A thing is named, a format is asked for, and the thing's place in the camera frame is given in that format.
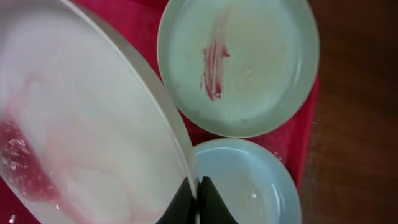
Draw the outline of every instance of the brown wooden surface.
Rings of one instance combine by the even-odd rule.
[[[398,223],[398,0],[309,0],[321,88],[304,224]]]

